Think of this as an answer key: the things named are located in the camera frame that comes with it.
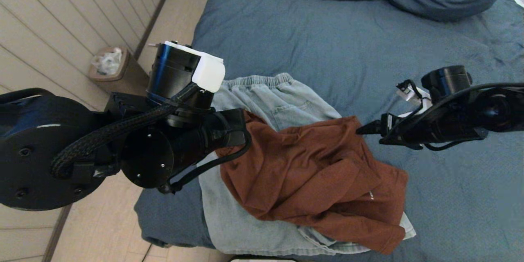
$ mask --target blue comforter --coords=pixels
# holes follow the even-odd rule
[[[524,81],[523,14],[513,0],[458,23],[421,19],[387,1],[208,0],[193,47],[223,58],[227,79],[288,72],[366,123],[410,110],[395,85],[443,66],[466,66],[474,84]],[[523,133],[491,133],[442,152],[378,139],[366,137],[376,158],[409,173],[405,209],[418,235],[389,256],[309,260],[522,260]],[[175,196],[144,190],[135,210],[144,237],[212,247],[197,181]]]

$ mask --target brown shirt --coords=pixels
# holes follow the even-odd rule
[[[341,242],[390,254],[404,238],[399,226],[408,175],[375,160],[355,134],[356,117],[279,132],[245,112],[253,144],[221,165],[234,198],[260,220],[312,226]],[[217,150],[226,156],[240,147]]]

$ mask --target wall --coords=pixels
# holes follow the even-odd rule
[[[0,94],[41,87],[101,111],[108,94],[87,78],[105,46],[135,51],[160,0],[0,0]],[[41,260],[59,211],[0,206],[0,261]]]

